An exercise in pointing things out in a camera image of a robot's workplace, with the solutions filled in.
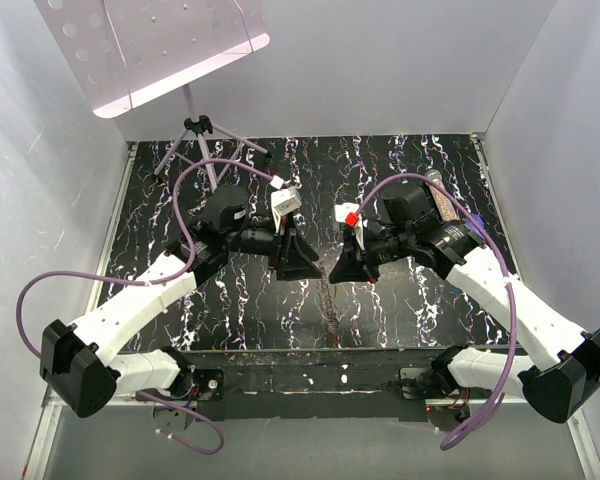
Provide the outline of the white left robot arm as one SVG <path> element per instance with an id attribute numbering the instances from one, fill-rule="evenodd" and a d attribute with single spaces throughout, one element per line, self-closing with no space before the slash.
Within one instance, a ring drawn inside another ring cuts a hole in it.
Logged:
<path id="1" fill-rule="evenodd" d="M 69 324 L 56 320 L 45 328 L 42 378 L 80 418 L 121 394 L 154 389 L 173 400 L 187 397 L 194 388 L 193 368 L 174 348 L 125 354 L 123 347 L 170 305 L 215 276 L 234 252 L 267 258 L 279 281 L 320 278 L 319 256 L 294 222 L 301 204 L 296 188 L 276 190 L 270 216 L 252 220 L 246 191 L 236 185 L 219 187 L 140 276 L 140 285 L 124 287 Z"/>

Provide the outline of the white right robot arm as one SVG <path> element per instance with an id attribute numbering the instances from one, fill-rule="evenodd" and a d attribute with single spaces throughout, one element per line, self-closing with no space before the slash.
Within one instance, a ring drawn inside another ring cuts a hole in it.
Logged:
<path id="1" fill-rule="evenodd" d="M 389 221 L 379 232 L 365 226 L 357 204 L 335 205 L 343 249 L 330 283 L 374 283 L 382 265 L 411 258 L 476 301 L 524 350 L 498 354 L 452 346 L 428 371 L 407 380 L 406 394 L 451 398 L 478 388 L 523 398 L 551 422 L 569 420 L 600 388 L 600 329 L 585 330 L 534 294 L 484 234 L 451 213 L 440 190 L 421 183 L 383 203 Z"/>

